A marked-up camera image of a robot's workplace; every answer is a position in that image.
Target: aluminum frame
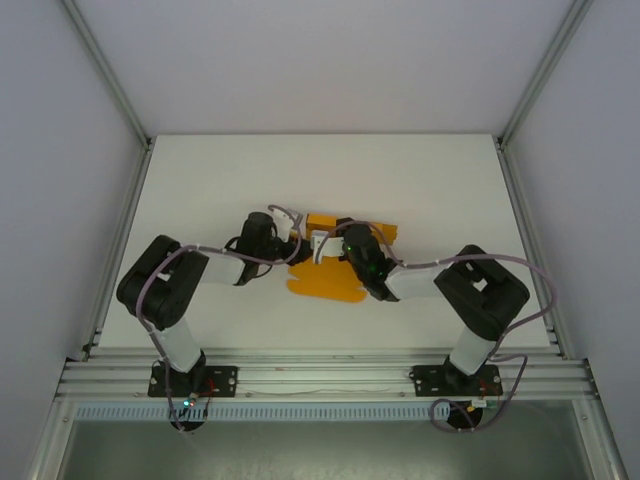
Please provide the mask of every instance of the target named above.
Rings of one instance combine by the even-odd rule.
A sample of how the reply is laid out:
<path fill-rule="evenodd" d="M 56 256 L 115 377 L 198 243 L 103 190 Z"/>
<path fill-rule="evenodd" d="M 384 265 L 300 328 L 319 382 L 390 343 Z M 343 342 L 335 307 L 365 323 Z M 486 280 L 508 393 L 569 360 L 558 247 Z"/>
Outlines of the aluminum frame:
<path fill-rule="evenodd" d="M 58 392 L 40 439 L 29 479 L 57 478 L 65 451 L 72 436 L 78 408 L 91 401 L 164 403 L 163 399 L 146 398 L 149 368 L 157 358 L 151 349 L 92 348 L 99 338 L 106 317 L 119 264 L 133 222 L 153 144 L 126 93 L 120 86 L 106 57 L 93 37 L 74 0 L 60 0 L 96 65 L 115 103 L 123 111 L 140 141 L 143 153 L 123 210 L 117 233 L 109 252 L 101 280 L 101 293 L 91 315 L 91 331 L 87 334 L 88 349 L 83 362 L 67 362 Z M 528 83 L 500 139 L 495 139 L 498 159 L 512 202 L 514 215 L 527 257 L 545 267 L 544 257 L 531 220 L 521 180 L 508 154 L 510 140 L 517 133 L 535 104 L 553 69 L 564 53 L 573 34 L 586 15 L 593 0 L 574 0 L 564 21 L 554 35 L 549 48 Z M 548 291 L 534 278 L 541 303 L 548 302 Z M 561 312 L 545 318 L 551 346 L 529 351 L 529 367 L 525 371 L 515 401 L 569 400 L 578 419 L 579 434 L 595 478 L 627 478 L 615 442 L 598 399 L 598 392 L 589 366 L 581 360 L 569 359 L 573 348 L 566 332 Z M 345 355 L 341 352 L 272 352 L 208 350 L 210 363 L 232 363 L 240 367 L 238 393 L 225 402 L 415 402 L 413 385 L 408 378 L 411 366 L 440 364 L 448 352 L 444 349 L 422 351 L 371 351 Z M 518 371 L 518 363 L 500 364 L 506 389 Z"/>

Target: black mounting bracket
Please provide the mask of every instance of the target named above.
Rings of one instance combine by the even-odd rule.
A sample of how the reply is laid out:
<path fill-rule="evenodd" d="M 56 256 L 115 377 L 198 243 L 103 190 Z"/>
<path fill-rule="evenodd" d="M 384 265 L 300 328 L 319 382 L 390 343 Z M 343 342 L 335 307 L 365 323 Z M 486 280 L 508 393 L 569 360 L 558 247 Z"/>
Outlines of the black mounting bracket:
<path fill-rule="evenodd" d="M 444 365 L 416 365 L 409 373 L 416 397 L 479 397 L 500 396 L 502 380 L 495 365 L 483 365 L 475 375 L 467 377 L 463 384 L 452 385 L 447 380 Z"/>
<path fill-rule="evenodd" d="M 184 373 L 173 369 L 169 372 L 172 397 L 188 397 L 193 392 L 193 383 Z M 233 398 L 238 385 L 238 367 L 226 365 L 206 365 L 202 369 L 202 392 L 200 397 Z M 147 395 L 151 398 L 166 397 L 164 364 L 159 362 L 151 367 L 151 379 Z"/>

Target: glass panel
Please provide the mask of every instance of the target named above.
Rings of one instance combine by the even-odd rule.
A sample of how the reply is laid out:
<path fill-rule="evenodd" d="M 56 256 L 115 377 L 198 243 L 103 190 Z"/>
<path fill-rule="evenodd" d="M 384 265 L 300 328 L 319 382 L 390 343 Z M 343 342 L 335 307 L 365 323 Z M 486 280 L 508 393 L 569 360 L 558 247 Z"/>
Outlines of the glass panel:
<path fill-rule="evenodd" d="M 65 480 L 589 479 L 570 402 L 514 402 L 487 431 L 425 422 L 75 422 Z"/>

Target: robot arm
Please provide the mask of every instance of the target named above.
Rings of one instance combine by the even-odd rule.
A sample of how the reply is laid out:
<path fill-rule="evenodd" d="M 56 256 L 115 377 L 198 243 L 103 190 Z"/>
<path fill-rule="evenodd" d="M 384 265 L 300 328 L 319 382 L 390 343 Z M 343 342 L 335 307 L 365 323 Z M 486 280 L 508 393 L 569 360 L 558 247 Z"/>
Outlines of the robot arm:
<path fill-rule="evenodd" d="M 445 361 L 447 382 L 462 391 L 485 364 L 511 321 L 529 300 L 529 290 L 495 260 L 460 261 L 448 268 L 407 269 L 387 258 L 367 225 L 342 231 L 343 254 L 371 296 L 397 302 L 432 296 L 434 285 L 465 323 Z M 484 254 L 467 245 L 458 256 Z"/>
<path fill-rule="evenodd" d="M 172 376 L 190 385 L 192 392 L 201 391 L 201 367 L 206 364 L 185 318 L 198 284 L 243 286 L 255 278 L 260 264 L 234 255 L 270 261 L 290 258 L 297 242 L 289 238 L 293 222 L 285 217 L 280 212 L 274 212 L 273 216 L 261 212 L 249 214 L 240 235 L 227 244 L 226 250 L 232 255 L 184 252 L 167 265 L 147 291 L 142 314 L 156 347 L 166 354 Z M 136 304 L 145 282 L 179 248 L 180 244 L 172 238 L 158 236 L 123 277 L 116 297 L 131 315 L 136 316 Z M 310 255 L 309 242 L 303 240 L 297 255 L 288 263 L 294 265 Z"/>

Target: yellow object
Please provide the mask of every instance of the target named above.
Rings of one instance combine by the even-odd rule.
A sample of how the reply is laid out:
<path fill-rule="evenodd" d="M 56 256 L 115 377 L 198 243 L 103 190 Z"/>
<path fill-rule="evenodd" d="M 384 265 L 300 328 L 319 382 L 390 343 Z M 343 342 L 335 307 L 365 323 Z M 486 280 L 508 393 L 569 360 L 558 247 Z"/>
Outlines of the yellow object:
<path fill-rule="evenodd" d="M 313 230 L 328 232 L 335 228 L 338 217 L 321 214 L 307 215 L 307 238 Z M 389 244 L 396 239 L 398 227 L 383 223 L 374 223 L 385 235 Z M 382 239 L 374 231 L 376 239 Z M 316 265 L 313 258 L 289 267 L 289 273 L 295 278 L 287 281 L 287 288 L 298 295 L 329 298 L 342 302 L 357 303 L 367 297 L 367 291 L 362 286 L 349 262 L 341 262 L 335 257 L 324 257 L 322 263 Z"/>

